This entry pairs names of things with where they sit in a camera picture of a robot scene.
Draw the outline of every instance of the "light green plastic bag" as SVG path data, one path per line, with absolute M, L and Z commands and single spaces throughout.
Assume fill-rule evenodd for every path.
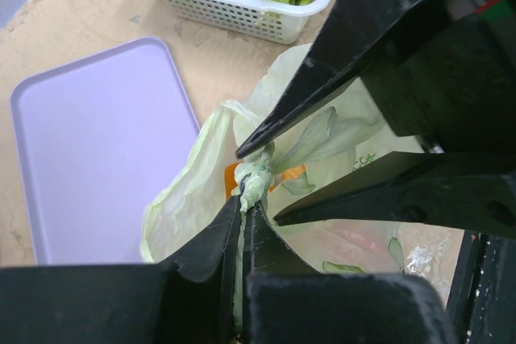
M 140 251 L 146 262 L 168 257 L 211 223 L 226 201 L 224 170 L 237 161 L 236 148 L 276 105 L 309 47 L 281 54 L 246 100 L 224 101 L 206 120 L 186 166 L 145 210 Z M 379 157 L 375 136 L 385 128 L 364 85 L 354 81 L 342 95 L 239 164 L 237 183 L 250 174 L 243 209 L 261 199 L 272 219 L 290 203 Z M 267 194 L 276 175 L 301 164 L 305 173 Z M 335 220 L 274 228 L 321 272 L 404 268 L 394 222 Z

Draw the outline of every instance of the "tabletop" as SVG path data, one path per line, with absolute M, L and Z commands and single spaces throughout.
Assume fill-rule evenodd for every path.
M 313 41 L 330 7 L 295 44 Z M 180 19 L 161 0 L 30 0 L 0 29 L 0 267 L 34 264 L 9 96 L 24 78 L 142 36 L 164 40 L 204 122 L 219 102 L 246 97 L 288 46 Z

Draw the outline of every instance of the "purple plastic tray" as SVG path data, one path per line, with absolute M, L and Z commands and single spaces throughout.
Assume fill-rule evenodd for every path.
M 36 262 L 142 262 L 144 207 L 198 135 L 166 44 L 142 38 L 30 77 L 10 103 Z

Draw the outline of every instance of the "red wire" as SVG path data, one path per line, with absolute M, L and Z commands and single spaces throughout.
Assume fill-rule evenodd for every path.
M 484 12 L 485 10 L 487 10 L 488 8 L 491 8 L 492 6 L 494 6 L 496 3 L 498 2 L 501 2 L 502 0 L 489 0 L 486 4 L 484 4 L 483 6 L 480 6 L 476 9 L 475 11 L 475 14 L 481 14 L 482 12 Z

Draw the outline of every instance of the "white basket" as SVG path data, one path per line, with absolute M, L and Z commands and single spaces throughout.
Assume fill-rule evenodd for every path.
M 177 15 L 258 38 L 291 44 L 330 0 L 293 6 L 270 0 L 166 0 Z

